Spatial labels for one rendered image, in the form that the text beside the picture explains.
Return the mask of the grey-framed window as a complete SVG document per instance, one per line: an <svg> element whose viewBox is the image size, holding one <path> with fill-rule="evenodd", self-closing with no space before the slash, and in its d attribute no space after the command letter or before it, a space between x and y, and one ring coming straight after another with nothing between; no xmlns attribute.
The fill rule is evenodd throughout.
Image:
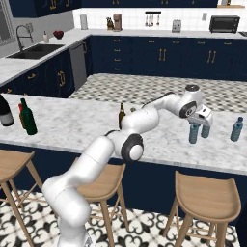
<svg viewBox="0 0 247 247"><path fill-rule="evenodd" d="M14 31L5 0L0 0L0 47L15 41Z"/></svg>

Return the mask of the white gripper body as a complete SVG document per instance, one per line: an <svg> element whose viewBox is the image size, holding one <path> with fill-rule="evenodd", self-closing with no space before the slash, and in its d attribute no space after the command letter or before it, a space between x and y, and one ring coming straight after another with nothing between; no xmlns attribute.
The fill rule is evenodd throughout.
<svg viewBox="0 0 247 247"><path fill-rule="evenodd" d="M212 114L209 114L208 116L205 117L202 114L194 113L187 120L190 123L202 124L204 126L212 126L212 123L213 123Z"/></svg>

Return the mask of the dark blue sink-side cupboards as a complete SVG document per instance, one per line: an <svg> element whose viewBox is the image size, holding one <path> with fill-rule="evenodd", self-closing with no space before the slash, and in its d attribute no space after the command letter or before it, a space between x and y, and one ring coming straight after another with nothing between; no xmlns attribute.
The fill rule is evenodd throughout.
<svg viewBox="0 0 247 247"><path fill-rule="evenodd" d="M0 86L0 93L68 98L75 91L69 50Z"/></svg>

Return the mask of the dark blue island base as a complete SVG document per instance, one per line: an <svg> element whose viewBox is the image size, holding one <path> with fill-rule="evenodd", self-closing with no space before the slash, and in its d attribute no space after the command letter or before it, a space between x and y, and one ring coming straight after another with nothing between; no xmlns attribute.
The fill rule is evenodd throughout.
<svg viewBox="0 0 247 247"><path fill-rule="evenodd" d="M42 181L60 175L79 153L32 149L0 144L0 150L34 151L34 165ZM127 162L123 175L123 193L127 208L144 209L168 214L175 197L175 170L190 176L234 178L241 200L240 215L233 221L240 247L247 247L247 176L147 162Z"/></svg>

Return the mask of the green glass bottle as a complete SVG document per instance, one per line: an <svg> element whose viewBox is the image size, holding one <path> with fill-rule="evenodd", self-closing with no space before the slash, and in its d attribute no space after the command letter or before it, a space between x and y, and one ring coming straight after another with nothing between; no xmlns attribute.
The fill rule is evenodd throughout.
<svg viewBox="0 0 247 247"><path fill-rule="evenodd" d="M36 123L34 120L33 112L32 110L27 106L26 100L22 98L21 100L22 104L22 117L25 124L25 129L27 131L28 135L35 135L38 133Z"/></svg>

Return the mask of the white paper towel roll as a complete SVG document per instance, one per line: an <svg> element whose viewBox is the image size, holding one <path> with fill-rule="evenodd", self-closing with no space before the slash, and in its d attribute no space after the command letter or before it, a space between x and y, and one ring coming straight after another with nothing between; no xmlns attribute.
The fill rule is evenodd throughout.
<svg viewBox="0 0 247 247"><path fill-rule="evenodd" d="M80 25L81 25L81 30L88 30L88 21L87 21L87 16L85 14L80 15Z"/></svg>

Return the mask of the clear blue plastic bottle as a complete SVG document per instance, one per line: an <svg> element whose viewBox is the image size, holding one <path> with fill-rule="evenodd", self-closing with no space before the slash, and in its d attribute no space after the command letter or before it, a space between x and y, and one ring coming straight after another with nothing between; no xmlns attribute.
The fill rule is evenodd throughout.
<svg viewBox="0 0 247 247"><path fill-rule="evenodd" d="M239 139L242 127L243 127L243 118L239 117L237 121L234 123L233 130L231 133L231 140L233 142L236 142Z"/></svg>
<svg viewBox="0 0 247 247"><path fill-rule="evenodd" d="M190 132L189 132L189 143L190 144L195 144L197 142L199 127L200 126L197 123L192 123L190 125Z"/></svg>

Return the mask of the wooden wall shelf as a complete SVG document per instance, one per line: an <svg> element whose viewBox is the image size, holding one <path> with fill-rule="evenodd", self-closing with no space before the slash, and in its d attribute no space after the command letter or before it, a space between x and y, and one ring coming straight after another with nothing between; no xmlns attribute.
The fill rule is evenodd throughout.
<svg viewBox="0 0 247 247"><path fill-rule="evenodd" d="M243 5L233 4L233 0L219 0L218 8L244 9Z"/></svg>

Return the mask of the brown glass beer bottle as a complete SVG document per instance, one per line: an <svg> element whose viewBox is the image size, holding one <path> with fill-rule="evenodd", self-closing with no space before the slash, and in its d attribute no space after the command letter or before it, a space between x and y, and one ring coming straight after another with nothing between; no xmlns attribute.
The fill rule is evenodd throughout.
<svg viewBox="0 0 247 247"><path fill-rule="evenodd" d="M119 113L119 129L122 129L122 119L125 116L124 104L121 103L120 113Z"/></svg>

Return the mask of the dark white-labelled wine bottle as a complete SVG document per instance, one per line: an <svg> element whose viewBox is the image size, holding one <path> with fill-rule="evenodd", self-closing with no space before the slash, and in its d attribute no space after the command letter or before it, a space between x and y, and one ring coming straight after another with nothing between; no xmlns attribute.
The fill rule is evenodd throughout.
<svg viewBox="0 0 247 247"><path fill-rule="evenodd" d="M14 118L8 102L0 94L0 123L3 126L14 124Z"/></svg>

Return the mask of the grey dishwasher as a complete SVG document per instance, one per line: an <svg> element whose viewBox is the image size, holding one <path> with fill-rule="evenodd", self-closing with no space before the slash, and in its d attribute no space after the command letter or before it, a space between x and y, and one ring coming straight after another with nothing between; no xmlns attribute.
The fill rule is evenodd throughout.
<svg viewBox="0 0 247 247"><path fill-rule="evenodd" d="M82 87L82 85L87 81L83 42L80 41L79 43L73 45L69 49L69 52L75 90L78 91Z"/></svg>

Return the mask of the red-brown glass bottle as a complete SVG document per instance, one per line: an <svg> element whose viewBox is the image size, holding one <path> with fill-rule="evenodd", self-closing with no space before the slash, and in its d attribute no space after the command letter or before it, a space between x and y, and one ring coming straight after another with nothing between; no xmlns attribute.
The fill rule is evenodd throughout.
<svg viewBox="0 0 247 247"><path fill-rule="evenodd" d="M25 129L25 124L24 124L24 120L23 120L23 116L22 116L22 104L21 103L18 103L18 108L19 108L19 118L21 121L21 125Z"/></svg>

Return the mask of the black kitchen sink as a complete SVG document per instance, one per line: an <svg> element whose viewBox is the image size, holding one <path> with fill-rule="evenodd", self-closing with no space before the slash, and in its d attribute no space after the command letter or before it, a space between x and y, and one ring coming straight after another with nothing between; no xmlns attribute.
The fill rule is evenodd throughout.
<svg viewBox="0 0 247 247"><path fill-rule="evenodd" d="M54 57L64 50L63 44L36 44L22 51L8 56L8 59L39 60L47 57Z"/></svg>

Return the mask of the dark blue long cupboard run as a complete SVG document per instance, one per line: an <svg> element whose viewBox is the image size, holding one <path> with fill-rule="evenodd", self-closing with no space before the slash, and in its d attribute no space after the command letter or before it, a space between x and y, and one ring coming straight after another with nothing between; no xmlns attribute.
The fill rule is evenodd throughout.
<svg viewBox="0 0 247 247"><path fill-rule="evenodd" d="M86 71L247 82L247 40L89 36Z"/></svg>

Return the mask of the black toaster oven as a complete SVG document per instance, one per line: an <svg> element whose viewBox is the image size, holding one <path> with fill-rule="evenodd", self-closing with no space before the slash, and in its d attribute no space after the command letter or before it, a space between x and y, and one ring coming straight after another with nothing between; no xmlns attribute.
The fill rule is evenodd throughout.
<svg viewBox="0 0 247 247"><path fill-rule="evenodd" d="M213 15L209 24L211 33L236 33L240 17L237 15Z"/></svg>

